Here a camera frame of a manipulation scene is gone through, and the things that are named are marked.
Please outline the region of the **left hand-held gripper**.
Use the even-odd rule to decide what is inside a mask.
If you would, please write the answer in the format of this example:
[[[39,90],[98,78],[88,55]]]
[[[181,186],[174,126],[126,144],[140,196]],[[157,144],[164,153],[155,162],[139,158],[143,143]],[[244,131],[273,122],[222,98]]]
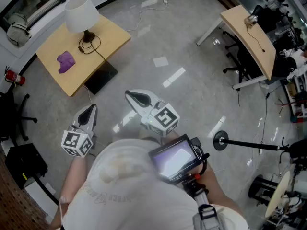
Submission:
[[[95,148],[94,127],[97,120],[97,105],[91,104],[78,111],[68,130],[64,131],[61,147],[71,156],[85,157]]]

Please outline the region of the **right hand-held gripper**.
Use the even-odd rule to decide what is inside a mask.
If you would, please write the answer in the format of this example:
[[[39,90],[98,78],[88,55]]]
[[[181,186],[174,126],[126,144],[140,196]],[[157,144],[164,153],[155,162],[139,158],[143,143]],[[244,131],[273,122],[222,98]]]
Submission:
[[[170,103],[159,101],[152,91],[128,90],[125,92],[125,98],[133,110],[140,115],[141,124],[161,137],[166,137],[178,126],[180,120],[178,113]]]

